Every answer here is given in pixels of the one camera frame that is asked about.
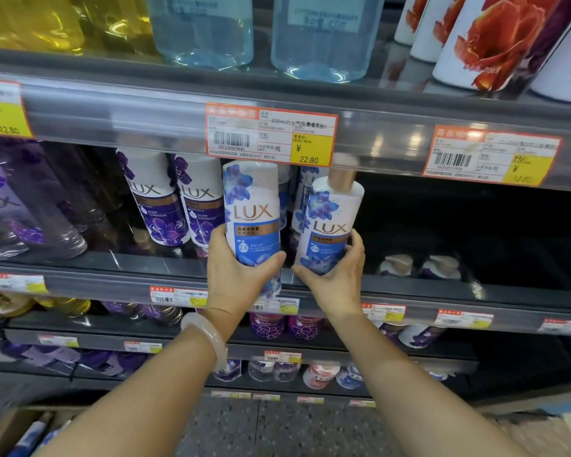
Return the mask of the white pump bottle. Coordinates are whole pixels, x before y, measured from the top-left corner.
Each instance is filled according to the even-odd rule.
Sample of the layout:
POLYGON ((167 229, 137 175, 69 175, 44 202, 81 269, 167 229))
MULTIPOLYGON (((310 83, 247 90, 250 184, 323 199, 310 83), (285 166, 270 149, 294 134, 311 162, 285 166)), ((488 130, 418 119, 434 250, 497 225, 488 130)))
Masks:
POLYGON ((416 273, 414 260, 408 254, 386 255, 381 262, 378 274, 401 278, 414 277, 416 273))
POLYGON ((419 277, 430 280, 461 281, 459 260, 448 255, 429 255, 420 268, 419 277))

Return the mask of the row of shelf price labels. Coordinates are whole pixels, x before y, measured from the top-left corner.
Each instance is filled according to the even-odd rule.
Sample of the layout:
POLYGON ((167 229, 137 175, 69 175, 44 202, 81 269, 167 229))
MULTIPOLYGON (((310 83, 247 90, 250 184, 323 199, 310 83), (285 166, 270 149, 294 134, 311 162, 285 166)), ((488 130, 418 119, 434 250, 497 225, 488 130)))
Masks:
MULTIPOLYGON (((477 300, 371 292, 368 280, 365 285, 361 302, 371 321, 571 336, 571 291, 514 288, 510 294, 519 301, 511 302, 499 300, 500 295, 477 300)), ((204 281, 160 285, 157 278, 140 276, 8 268, 0 273, 0 291, 198 309, 207 300, 204 281)))

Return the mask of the small white blue bottle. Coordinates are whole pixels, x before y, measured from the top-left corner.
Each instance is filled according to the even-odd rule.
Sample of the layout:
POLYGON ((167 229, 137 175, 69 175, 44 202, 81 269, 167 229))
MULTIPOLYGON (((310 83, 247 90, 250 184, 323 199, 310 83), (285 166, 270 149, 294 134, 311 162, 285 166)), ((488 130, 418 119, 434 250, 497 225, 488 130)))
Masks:
POLYGON ((353 364, 342 366, 335 376, 335 381, 347 390, 355 390, 364 386, 364 380, 357 367, 353 364))

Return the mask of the brown cardboard box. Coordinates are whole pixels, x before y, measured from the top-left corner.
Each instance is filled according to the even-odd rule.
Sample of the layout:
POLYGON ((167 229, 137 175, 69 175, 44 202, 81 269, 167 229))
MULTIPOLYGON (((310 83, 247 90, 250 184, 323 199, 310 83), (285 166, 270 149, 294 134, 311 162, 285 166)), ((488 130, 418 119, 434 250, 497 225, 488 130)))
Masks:
POLYGON ((30 457, 38 457, 39 449, 66 428, 84 411, 84 407, 27 406, 9 409, 0 418, 0 457, 5 457, 31 423, 47 411, 53 412, 53 419, 30 457))

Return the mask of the white purple-flower body wash bottle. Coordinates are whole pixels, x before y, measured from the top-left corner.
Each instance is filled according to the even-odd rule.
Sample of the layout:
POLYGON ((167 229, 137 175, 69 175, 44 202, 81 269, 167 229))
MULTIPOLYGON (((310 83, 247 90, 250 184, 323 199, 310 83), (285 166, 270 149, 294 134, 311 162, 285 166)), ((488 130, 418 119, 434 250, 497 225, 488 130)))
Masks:
POLYGON ((119 147, 115 155, 152 240, 170 248, 185 245, 189 225, 167 154, 119 147))
POLYGON ((172 167, 193 243, 207 252, 213 230, 225 223, 221 161, 173 153, 172 167))

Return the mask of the pile of purple refill pouches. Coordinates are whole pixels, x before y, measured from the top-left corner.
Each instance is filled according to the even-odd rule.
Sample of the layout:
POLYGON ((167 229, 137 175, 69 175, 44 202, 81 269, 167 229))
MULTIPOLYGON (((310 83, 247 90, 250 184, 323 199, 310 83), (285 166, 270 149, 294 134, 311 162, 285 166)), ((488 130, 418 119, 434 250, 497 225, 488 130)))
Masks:
POLYGON ((0 342, 0 353, 5 356, 60 373, 80 368, 110 378, 125 378, 135 373, 149 358, 145 353, 110 350, 86 350, 72 347, 13 344, 0 342))

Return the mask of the person's right forearm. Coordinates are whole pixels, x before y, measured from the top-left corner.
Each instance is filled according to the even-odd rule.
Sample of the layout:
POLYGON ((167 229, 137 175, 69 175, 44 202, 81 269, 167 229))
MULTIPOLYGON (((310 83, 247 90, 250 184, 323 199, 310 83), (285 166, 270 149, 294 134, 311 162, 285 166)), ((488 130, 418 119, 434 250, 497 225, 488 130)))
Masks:
POLYGON ((363 313, 328 318, 407 457, 532 457, 431 378, 363 313))

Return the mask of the person's right hand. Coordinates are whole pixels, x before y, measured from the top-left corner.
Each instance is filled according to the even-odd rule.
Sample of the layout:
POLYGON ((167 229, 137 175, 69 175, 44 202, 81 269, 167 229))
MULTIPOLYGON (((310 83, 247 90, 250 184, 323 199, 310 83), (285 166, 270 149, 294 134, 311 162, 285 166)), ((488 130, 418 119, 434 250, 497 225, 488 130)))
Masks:
POLYGON ((325 279, 321 289, 310 289, 318 306, 333 325, 341 319, 364 315, 361 303, 361 280, 365 264, 364 242, 358 231, 351 231, 352 244, 325 279))

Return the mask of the large orange yellow price tag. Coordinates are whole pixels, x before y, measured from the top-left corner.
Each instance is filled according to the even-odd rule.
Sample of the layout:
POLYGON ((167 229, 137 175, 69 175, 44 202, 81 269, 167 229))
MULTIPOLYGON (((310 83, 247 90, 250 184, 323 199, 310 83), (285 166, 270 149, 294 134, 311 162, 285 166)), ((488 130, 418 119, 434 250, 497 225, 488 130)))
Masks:
POLYGON ((562 147, 562 137, 436 125, 421 175, 536 188, 562 147))
POLYGON ((332 164, 338 115, 208 103, 205 118, 209 156, 313 168, 332 164))
POLYGON ((18 82, 0 80, 0 136, 34 139, 18 82))

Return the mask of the white blue-flower body wash bottle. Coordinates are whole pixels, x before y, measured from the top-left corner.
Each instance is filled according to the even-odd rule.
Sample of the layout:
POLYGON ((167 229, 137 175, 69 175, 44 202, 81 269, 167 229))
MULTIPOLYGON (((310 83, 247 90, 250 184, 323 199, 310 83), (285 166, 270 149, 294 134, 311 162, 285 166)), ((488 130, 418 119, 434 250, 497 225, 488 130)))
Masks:
POLYGON ((281 250, 278 166, 231 161, 222 169, 228 245, 241 264, 259 266, 281 250))
POLYGON ((294 198, 294 206, 292 213, 291 228, 297 233, 301 234, 303 224, 305 221, 305 209, 307 200, 311 193, 313 182, 317 178, 328 175, 328 168, 318 168, 310 166, 301 166, 299 168, 297 190, 294 198))

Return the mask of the white jade bangle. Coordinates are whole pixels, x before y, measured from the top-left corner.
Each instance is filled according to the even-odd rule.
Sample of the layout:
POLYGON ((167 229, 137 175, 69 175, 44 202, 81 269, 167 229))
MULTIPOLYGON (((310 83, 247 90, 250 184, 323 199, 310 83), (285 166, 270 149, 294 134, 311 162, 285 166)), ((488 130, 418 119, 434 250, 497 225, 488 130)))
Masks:
POLYGON ((200 313, 187 313, 184 315, 180 322, 181 332, 188 327, 195 327, 200 330, 208 341, 213 346, 213 351, 216 356, 213 372, 220 372, 228 366, 228 348, 221 337, 221 334, 213 325, 213 323, 200 313))

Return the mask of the person's left forearm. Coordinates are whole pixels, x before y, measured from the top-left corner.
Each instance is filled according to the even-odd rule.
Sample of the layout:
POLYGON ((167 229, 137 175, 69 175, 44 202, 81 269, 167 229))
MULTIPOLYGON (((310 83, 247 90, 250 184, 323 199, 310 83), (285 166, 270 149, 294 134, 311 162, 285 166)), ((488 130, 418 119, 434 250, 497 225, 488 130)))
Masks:
POLYGON ((208 376, 156 354, 78 415, 38 457, 172 457, 208 376))

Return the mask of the blue white bottle in carton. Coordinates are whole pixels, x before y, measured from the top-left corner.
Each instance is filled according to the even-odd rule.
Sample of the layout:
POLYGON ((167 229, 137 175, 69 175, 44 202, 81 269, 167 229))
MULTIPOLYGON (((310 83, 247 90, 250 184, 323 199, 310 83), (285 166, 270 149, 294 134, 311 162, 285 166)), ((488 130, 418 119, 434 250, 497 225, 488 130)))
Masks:
POLYGON ((53 419, 53 412, 44 412, 31 423, 5 457, 30 457, 53 419))

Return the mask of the orange yellow bottle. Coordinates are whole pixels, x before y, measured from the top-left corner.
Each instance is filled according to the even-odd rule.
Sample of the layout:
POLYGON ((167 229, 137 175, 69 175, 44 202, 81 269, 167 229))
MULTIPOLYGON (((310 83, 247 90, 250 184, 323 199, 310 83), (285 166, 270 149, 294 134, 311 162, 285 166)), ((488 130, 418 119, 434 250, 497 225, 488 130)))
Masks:
POLYGON ((32 310, 35 301, 25 294, 0 293, 0 317, 14 318, 32 310))

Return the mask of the gray metal store shelf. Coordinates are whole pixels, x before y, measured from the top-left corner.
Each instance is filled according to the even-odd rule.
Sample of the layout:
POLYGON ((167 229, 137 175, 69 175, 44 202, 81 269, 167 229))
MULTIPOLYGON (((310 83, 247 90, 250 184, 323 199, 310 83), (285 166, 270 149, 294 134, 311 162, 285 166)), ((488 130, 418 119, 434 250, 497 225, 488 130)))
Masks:
MULTIPOLYGON (((55 331, 34 328, 6 328, 7 341, 14 344, 40 345, 38 335, 56 334, 75 336, 78 338, 80 349, 110 350, 125 352, 123 341, 161 342, 163 348, 161 357, 157 358, 161 366, 176 363, 183 367, 184 363, 193 367, 204 368, 213 372, 216 356, 213 346, 205 335, 195 327, 188 327, 183 332, 167 335, 133 333, 125 334, 115 330, 106 333, 83 333, 72 331, 55 331)), ((320 336, 310 341, 286 337, 284 340, 260 340, 244 329, 237 328, 234 340, 226 342, 228 359, 244 361, 264 361, 265 350, 279 350, 302 353, 302 364, 321 364, 347 366, 356 363, 363 368, 368 362, 399 362, 409 364, 416 362, 420 368, 433 372, 454 374, 470 374, 478 368, 479 361, 472 348, 465 344, 441 342, 437 347, 415 350, 413 348, 398 349, 388 339, 377 336, 377 347, 364 344, 347 349, 343 342, 334 334, 320 336)))
POLYGON ((0 49, 0 81, 20 84, 38 139, 167 151, 201 139, 206 105, 222 103, 335 114, 335 153, 356 157, 364 171, 420 176, 435 127, 456 125, 559 137, 540 187, 571 191, 571 104, 538 97, 525 83, 498 94, 423 85, 427 64, 383 42, 354 83, 297 80, 270 65, 270 46, 249 68, 224 71, 0 49))
MULTIPOLYGON (((69 261, 0 261, 0 290, 200 307, 206 260, 86 252, 69 261)), ((378 275, 362 277, 373 321, 571 336, 571 291, 378 275)))

